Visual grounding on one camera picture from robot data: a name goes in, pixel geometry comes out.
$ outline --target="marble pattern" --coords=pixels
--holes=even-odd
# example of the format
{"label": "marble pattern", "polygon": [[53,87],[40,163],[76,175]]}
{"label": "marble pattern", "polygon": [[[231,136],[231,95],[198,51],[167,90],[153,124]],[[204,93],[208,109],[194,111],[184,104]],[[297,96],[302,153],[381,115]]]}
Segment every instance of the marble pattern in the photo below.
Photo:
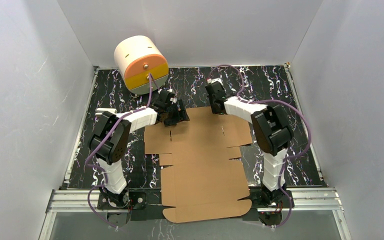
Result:
{"label": "marble pattern", "polygon": [[[209,106],[205,79],[210,70],[210,67],[170,68],[164,88],[174,89],[176,96],[183,99],[187,108]],[[244,66],[240,71],[243,72],[245,80],[243,98],[251,101],[277,99],[296,105],[283,66]],[[215,71],[214,77],[223,80],[228,94],[236,93],[240,89],[240,78],[232,69],[222,67]],[[102,174],[95,169],[86,168],[86,171],[83,171],[85,159],[90,153],[88,141],[98,120],[95,117],[95,110],[116,108],[118,113],[122,113],[143,106],[147,101],[148,95],[133,95],[126,89],[118,70],[98,71],[69,179],[69,189],[90,189],[91,186],[103,182]],[[287,154],[294,155],[306,146],[307,136],[301,119],[289,109],[286,109],[286,112],[294,132]],[[161,187],[159,156],[144,154],[143,138],[143,129],[130,134],[128,150],[122,160],[124,174],[130,188],[159,188]],[[264,172],[263,152],[257,146],[254,135],[252,139],[253,144],[240,147],[242,152],[240,160],[243,162],[248,185],[259,186]],[[288,161],[285,180],[288,185],[295,186],[321,185],[313,154],[309,152],[300,159]]]}

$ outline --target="white cylinder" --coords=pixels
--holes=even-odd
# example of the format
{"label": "white cylinder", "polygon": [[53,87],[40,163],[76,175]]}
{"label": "white cylinder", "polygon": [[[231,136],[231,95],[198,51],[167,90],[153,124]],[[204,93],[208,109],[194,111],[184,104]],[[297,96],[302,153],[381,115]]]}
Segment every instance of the white cylinder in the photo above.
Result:
{"label": "white cylinder", "polygon": [[120,42],[114,60],[127,89],[134,94],[149,93],[149,73],[159,87],[165,84],[169,74],[166,58],[146,36],[132,36]]}

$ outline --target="glass panel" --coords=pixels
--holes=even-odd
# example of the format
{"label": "glass panel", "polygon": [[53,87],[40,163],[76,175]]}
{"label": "glass panel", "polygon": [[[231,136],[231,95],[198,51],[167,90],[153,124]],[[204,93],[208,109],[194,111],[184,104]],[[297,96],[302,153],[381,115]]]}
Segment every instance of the glass panel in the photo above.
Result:
{"label": "glass panel", "polygon": [[[126,215],[117,217],[126,222]],[[91,212],[59,212],[52,229],[51,240],[85,239],[323,239],[340,240],[333,212],[330,210],[294,211],[289,221],[272,232],[260,222],[245,222],[240,218],[217,219],[176,224],[165,219],[129,221],[117,232]]]}

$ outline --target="orange stripe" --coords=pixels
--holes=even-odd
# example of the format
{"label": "orange stripe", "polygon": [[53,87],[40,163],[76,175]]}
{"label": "orange stripe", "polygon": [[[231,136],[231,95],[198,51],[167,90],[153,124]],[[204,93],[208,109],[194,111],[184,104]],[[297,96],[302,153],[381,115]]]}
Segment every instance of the orange stripe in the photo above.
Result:
{"label": "orange stripe", "polygon": [[126,68],[124,72],[124,79],[130,78],[132,76],[138,75],[145,72],[146,70],[153,69],[162,64],[167,63],[166,58],[160,54],[150,54],[143,57],[140,57],[132,61]]}
{"label": "orange stripe", "polygon": [[129,78],[124,79],[124,83],[126,84],[126,87],[130,89],[135,89],[139,86],[142,86],[144,84],[149,83],[149,79],[147,78],[148,74],[151,73],[155,80],[166,76],[169,74],[169,64],[164,63],[162,65],[159,65],[157,67],[154,67],[150,69],[149,67],[146,69],[146,71],[143,71],[137,75],[131,76]]}

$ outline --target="flattened cardboard box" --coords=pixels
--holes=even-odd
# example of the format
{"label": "flattened cardboard box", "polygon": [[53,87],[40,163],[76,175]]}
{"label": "flattened cardboard box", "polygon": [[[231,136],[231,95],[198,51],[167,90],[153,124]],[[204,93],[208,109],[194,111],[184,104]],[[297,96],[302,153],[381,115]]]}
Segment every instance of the flattened cardboard box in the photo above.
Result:
{"label": "flattened cardboard box", "polygon": [[174,223],[237,217],[251,208],[239,146],[252,143],[247,121],[188,108],[190,121],[147,126],[146,154],[160,154],[165,218]]}

